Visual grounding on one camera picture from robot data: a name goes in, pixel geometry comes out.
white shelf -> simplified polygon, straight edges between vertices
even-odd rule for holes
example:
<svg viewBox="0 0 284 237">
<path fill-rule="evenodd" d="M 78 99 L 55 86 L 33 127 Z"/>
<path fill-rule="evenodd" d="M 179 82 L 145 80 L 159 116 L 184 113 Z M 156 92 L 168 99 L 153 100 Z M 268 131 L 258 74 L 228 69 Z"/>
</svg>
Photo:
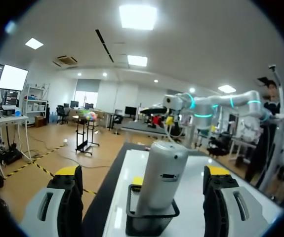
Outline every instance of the white shelf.
<svg viewBox="0 0 284 237">
<path fill-rule="evenodd" d="M 27 99 L 24 99 L 25 101 L 28 101 L 28 102 L 46 102 L 46 100 L 27 100 Z"/>
<path fill-rule="evenodd" d="M 45 110 L 43 110 L 43 111 L 27 111 L 27 113 L 45 113 Z"/>
<path fill-rule="evenodd" d="M 33 89 L 33 90 L 45 90 L 45 88 L 39 88 L 39 87 L 35 87 L 35 86 L 30 86 L 30 89 Z"/>
</svg>

floor tape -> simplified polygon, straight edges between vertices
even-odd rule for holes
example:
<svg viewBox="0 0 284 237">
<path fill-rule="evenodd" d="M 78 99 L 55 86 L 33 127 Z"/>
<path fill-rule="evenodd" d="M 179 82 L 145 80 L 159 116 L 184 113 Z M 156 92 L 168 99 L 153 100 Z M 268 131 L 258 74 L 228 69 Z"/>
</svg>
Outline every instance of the floor tape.
<svg viewBox="0 0 284 237">
<path fill-rule="evenodd" d="M 40 168 L 41 170 L 43 170 L 45 173 L 49 174 L 50 176 L 54 177 L 54 175 L 49 172 L 47 169 L 43 168 L 42 166 L 40 166 L 39 164 L 37 164 L 35 161 L 32 162 L 33 164 L 35 164 L 37 166 L 37 168 Z M 96 195 L 97 193 L 94 192 L 94 191 L 90 191 L 90 190 L 87 190 L 87 189 L 83 189 L 84 192 L 86 193 L 89 193 L 89 194 L 94 194 Z"/>
<path fill-rule="evenodd" d="M 64 147 L 64 145 L 61 145 L 61 146 L 59 146 L 59 147 L 57 147 L 57 148 L 54 148 L 53 150 L 51 150 L 51 151 L 45 153 L 44 155 L 42 155 L 42 156 L 40 156 L 40 157 L 38 157 L 38 158 L 35 158 L 32 162 L 29 162 L 29 163 L 25 164 L 24 166 L 18 168 L 17 170 L 15 170 L 15 171 L 13 171 L 13 172 L 7 174 L 5 178 L 6 178 L 6 179 L 9 178 L 10 176 L 14 175 L 15 173 L 18 173 L 20 170 L 22 170 L 22 169 L 24 169 L 25 167 L 27 167 L 27 166 L 29 166 L 30 164 L 32 164 L 34 161 L 36 161 L 36 160 L 38 160 L 38 159 L 41 159 L 41 158 L 43 158 L 44 156 L 47 156 L 48 154 L 50 154 L 50 153 L 52 153 L 52 152 L 54 152 L 54 151 L 57 151 L 58 149 L 60 149 L 60 148 L 62 148 L 62 147 Z"/>
</svg>

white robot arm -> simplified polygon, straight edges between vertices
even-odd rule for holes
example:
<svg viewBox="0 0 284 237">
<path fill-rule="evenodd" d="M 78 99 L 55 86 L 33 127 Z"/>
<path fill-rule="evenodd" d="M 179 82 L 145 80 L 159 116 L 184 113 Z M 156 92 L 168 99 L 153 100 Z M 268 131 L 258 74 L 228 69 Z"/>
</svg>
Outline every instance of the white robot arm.
<svg viewBox="0 0 284 237">
<path fill-rule="evenodd" d="M 248 106 L 248 112 L 242 116 L 253 116 L 263 121 L 272 116 L 271 112 L 261 105 L 258 91 L 252 90 L 239 95 L 193 97 L 183 93 L 166 95 L 163 106 L 175 111 L 194 116 L 194 124 L 200 129 L 207 129 L 212 124 L 212 119 L 218 106 L 236 107 Z"/>
</svg>

ceiling light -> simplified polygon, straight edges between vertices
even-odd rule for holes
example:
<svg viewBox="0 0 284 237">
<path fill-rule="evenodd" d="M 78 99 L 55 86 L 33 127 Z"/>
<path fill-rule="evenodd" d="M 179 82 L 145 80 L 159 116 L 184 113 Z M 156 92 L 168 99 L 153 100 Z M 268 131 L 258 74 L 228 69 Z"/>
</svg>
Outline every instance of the ceiling light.
<svg viewBox="0 0 284 237">
<path fill-rule="evenodd" d="M 28 42 L 25 43 L 26 46 L 31 47 L 33 49 L 38 49 L 44 44 L 41 42 L 37 41 L 35 38 L 31 38 Z"/>
<path fill-rule="evenodd" d="M 234 88 L 232 88 L 230 85 L 223 85 L 223 86 L 220 86 L 218 88 L 220 91 L 223 91 L 225 93 L 232 93 L 232 92 L 235 92 L 236 90 Z"/>
<path fill-rule="evenodd" d="M 136 65 L 141 67 L 146 67 L 147 65 L 147 57 L 128 55 L 127 61 L 130 65 Z"/>
<path fill-rule="evenodd" d="M 157 17 L 157 9 L 147 5 L 122 5 L 119 7 L 123 28 L 152 30 Z"/>
</svg>

storage box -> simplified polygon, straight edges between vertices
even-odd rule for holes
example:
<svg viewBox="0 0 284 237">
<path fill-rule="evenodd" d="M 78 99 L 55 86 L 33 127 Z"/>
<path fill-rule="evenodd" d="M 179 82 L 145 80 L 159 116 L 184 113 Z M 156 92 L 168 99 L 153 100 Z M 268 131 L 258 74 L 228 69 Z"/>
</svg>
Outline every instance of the storage box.
<svg viewBox="0 0 284 237">
<path fill-rule="evenodd" d="M 32 107 L 33 107 L 33 105 L 28 105 L 27 111 L 32 111 Z"/>
<path fill-rule="evenodd" d="M 33 111 L 38 111 L 38 109 L 39 109 L 39 104 L 34 103 L 34 104 L 33 104 L 33 107 L 32 107 L 32 110 L 33 110 Z"/>
<path fill-rule="evenodd" d="M 42 127 L 44 125 L 44 117 L 43 116 L 35 116 L 35 127 Z"/>
<path fill-rule="evenodd" d="M 39 105 L 39 111 L 44 111 L 45 110 L 45 105 Z"/>
</svg>

